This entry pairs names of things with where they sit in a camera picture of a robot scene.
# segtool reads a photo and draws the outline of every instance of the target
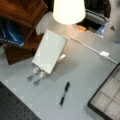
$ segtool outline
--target cable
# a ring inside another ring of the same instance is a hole
[[[108,60],[112,61],[112,62],[115,63],[115,64],[118,64],[118,62],[116,62],[115,60],[113,60],[113,59],[109,56],[109,53],[108,53],[108,52],[106,52],[106,51],[99,52],[99,51],[91,48],[90,46],[84,44],[83,42],[81,42],[81,41],[79,41],[79,40],[77,40],[77,39],[74,39],[74,38],[72,38],[72,37],[71,37],[71,39],[74,40],[74,41],[79,42],[80,44],[82,44],[82,45],[85,46],[86,48],[94,51],[95,53],[99,54],[99,55],[102,56],[103,58],[108,59]]]

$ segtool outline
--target grid tray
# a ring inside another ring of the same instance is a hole
[[[88,102],[88,107],[107,120],[120,120],[120,64]]]

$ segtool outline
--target lamp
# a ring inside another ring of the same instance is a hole
[[[82,21],[85,17],[84,0],[55,0],[53,17],[65,25]]]

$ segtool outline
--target table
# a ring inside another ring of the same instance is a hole
[[[120,61],[119,45],[90,31],[78,32],[72,37],[98,51],[110,52],[114,60]],[[88,114],[87,103],[116,64],[72,39],[63,53],[66,58],[36,87],[27,80],[33,70],[32,59],[9,66],[0,47],[0,81],[42,120],[94,120]],[[67,81],[71,86],[63,107],[59,109]]]

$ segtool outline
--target pen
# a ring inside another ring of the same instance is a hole
[[[62,98],[61,98],[61,101],[60,101],[60,104],[59,104],[59,107],[60,107],[60,108],[62,107],[62,105],[63,105],[63,103],[64,103],[64,99],[65,99],[65,96],[66,96],[66,93],[67,93],[69,87],[70,87],[70,83],[67,82],[67,84],[66,84],[66,86],[65,86],[65,89],[64,89],[64,93],[63,93],[63,95],[62,95]]]

